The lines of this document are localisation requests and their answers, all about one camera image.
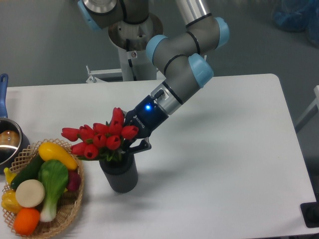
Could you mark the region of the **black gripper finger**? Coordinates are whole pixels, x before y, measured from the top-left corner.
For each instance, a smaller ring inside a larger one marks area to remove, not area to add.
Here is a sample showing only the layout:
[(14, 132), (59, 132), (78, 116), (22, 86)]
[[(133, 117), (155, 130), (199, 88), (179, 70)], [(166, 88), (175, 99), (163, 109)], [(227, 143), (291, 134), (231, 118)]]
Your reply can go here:
[(144, 138), (141, 140), (139, 145), (131, 147), (131, 145), (135, 141), (136, 139), (131, 139), (131, 140), (125, 139), (122, 145), (122, 154), (136, 154), (136, 153), (150, 150), (152, 148), (149, 138)]
[(124, 124), (129, 124), (133, 120), (134, 116), (135, 116), (134, 110), (124, 112)]

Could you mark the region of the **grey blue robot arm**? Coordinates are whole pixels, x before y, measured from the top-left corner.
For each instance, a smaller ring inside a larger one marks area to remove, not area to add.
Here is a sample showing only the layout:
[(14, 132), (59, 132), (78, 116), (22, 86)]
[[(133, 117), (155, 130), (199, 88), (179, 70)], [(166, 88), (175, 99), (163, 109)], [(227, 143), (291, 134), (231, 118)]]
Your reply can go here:
[(107, 28), (118, 49), (124, 81), (154, 80), (157, 72), (165, 79), (133, 110), (125, 123), (134, 125), (142, 142), (126, 140), (123, 152), (150, 149), (150, 134), (213, 77), (203, 54), (227, 43), (229, 28), (213, 17), (204, 0), (179, 0), (178, 9), (186, 32), (167, 38), (146, 0), (80, 0), (78, 7), (93, 30)]

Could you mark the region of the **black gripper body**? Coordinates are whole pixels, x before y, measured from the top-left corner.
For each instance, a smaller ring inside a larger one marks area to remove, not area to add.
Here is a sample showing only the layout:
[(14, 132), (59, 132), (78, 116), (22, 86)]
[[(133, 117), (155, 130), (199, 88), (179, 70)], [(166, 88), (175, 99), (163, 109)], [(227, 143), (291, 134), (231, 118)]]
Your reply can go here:
[(145, 97), (133, 110), (133, 120), (124, 126), (133, 125), (139, 129), (135, 138), (149, 137), (168, 118), (151, 96)]

